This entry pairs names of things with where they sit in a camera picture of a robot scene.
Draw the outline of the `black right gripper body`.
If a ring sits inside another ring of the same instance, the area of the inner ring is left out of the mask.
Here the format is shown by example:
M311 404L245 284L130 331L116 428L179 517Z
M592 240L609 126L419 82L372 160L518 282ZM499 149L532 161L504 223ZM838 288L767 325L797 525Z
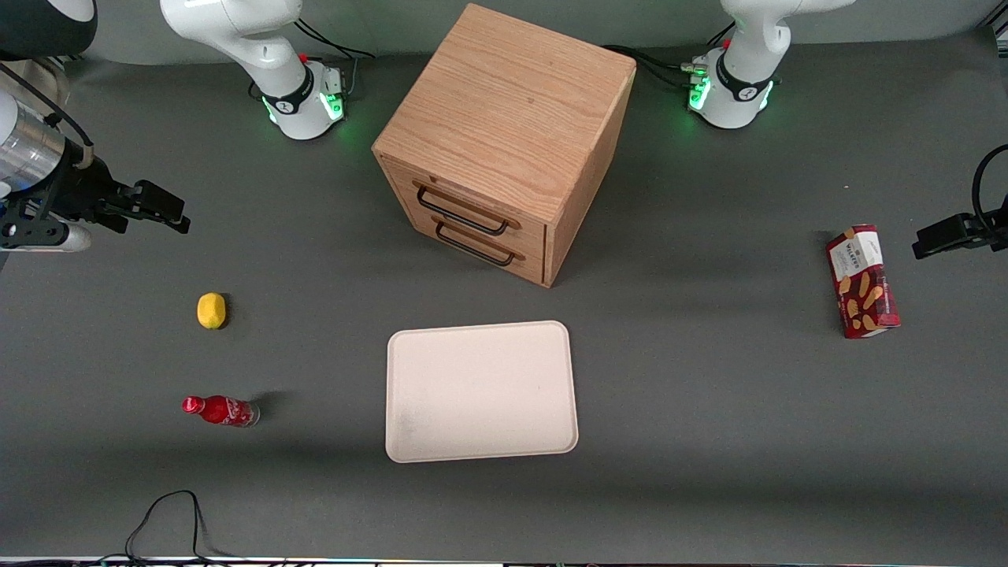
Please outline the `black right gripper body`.
M119 234L131 218L124 216L120 182L98 159L80 171L60 164L29 189L12 191L3 200L3 251L84 251L91 245L85 224Z

